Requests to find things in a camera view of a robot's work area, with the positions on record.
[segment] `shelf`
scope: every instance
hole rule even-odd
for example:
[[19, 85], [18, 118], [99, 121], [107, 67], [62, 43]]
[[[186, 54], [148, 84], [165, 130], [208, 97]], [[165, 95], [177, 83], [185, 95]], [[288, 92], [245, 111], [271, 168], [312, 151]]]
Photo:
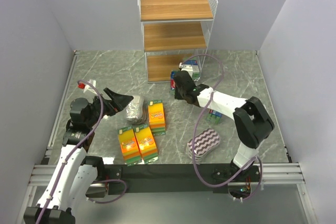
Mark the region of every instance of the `shelf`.
[[140, 0], [141, 21], [213, 19], [208, 0]]
[[170, 81], [171, 72], [178, 70], [179, 63], [189, 56], [191, 54], [147, 56], [148, 81]]
[[146, 52], [205, 48], [201, 22], [144, 24]]

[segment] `wooden shelf board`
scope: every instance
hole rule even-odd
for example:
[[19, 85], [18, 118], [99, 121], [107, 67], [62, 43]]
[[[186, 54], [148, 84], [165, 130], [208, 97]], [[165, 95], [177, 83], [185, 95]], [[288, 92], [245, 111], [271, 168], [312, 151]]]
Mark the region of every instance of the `wooden shelf board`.
[[140, 0], [141, 21], [213, 19], [208, 0]]
[[179, 63], [191, 54], [147, 56], [148, 81], [170, 81], [173, 70], [179, 69]]
[[201, 22], [144, 24], [146, 52], [204, 48]]

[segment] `orange and yellow package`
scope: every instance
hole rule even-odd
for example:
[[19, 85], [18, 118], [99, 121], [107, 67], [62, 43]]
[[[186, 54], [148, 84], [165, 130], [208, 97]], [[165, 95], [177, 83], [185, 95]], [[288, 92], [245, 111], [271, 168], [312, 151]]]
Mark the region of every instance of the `orange and yellow package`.
[[148, 104], [149, 126], [154, 136], [165, 135], [166, 123], [164, 119], [162, 100], [153, 100]]
[[127, 165], [134, 165], [141, 162], [141, 154], [134, 135], [133, 128], [125, 127], [119, 129], [118, 139], [121, 153]]
[[135, 137], [139, 150], [145, 164], [158, 160], [158, 149], [148, 124], [143, 124], [135, 128]]

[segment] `white wall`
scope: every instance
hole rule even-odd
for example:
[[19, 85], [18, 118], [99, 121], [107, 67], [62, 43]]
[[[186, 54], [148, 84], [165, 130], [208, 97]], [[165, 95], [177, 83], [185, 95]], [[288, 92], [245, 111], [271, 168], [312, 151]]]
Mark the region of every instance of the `white wall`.
[[[285, 0], [218, 0], [210, 47], [260, 49]], [[137, 0], [48, 0], [72, 49], [141, 49]]]
[[259, 60], [320, 223], [335, 223], [336, 0], [286, 0]]
[[0, 0], [0, 217], [15, 223], [73, 51], [44, 0]]

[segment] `marble table top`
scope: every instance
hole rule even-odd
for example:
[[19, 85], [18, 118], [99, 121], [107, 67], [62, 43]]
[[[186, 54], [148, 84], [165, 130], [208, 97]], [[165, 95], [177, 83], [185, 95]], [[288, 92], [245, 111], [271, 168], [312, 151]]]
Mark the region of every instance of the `marble table top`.
[[[263, 78], [255, 51], [209, 51], [223, 61], [225, 78], [217, 90], [235, 97], [261, 99], [276, 128], [263, 141], [259, 156], [265, 163], [287, 163], [286, 148], [281, 137], [279, 125], [271, 105], [266, 84]], [[211, 58], [205, 59], [201, 83], [212, 86], [220, 75], [218, 64]], [[53, 140], [50, 164], [57, 163], [60, 155], [62, 136], [69, 116], [70, 103], [78, 97], [92, 101], [93, 94], [85, 93], [77, 88], [77, 80], [95, 79], [96, 87], [104, 94], [108, 87], [120, 94], [140, 94], [147, 100], [162, 99], [166, 117], [166, 135], [155, 137], [159, 149], [159, 160], [156, 164], [188, 164], [191, 159], [185, 154], [186, 143], [192, 138], [195, 121], [201, 108], [175, 100], [170, 93], [170, 83], [147, 83], [145, 59], [139, 50], [80, 51], [73, 69], [66, 96], [65, 107], [61, 113], [59, 127]], [[221, 144], [204, 159], [203, 163], [229, 163], [235, 156], [240, 140], [234, 121], [223, 117], [217, 125], [207, 121], [204, 116], [198, 126], [201, 132], [209, 127], [215, 129], [221, 137]], [[115, 164], [123, 164], [118, 142], [118, 129], [129, 126], [124, 113], [102, 119], [96, 130], [89, 155], [111, 157]]]

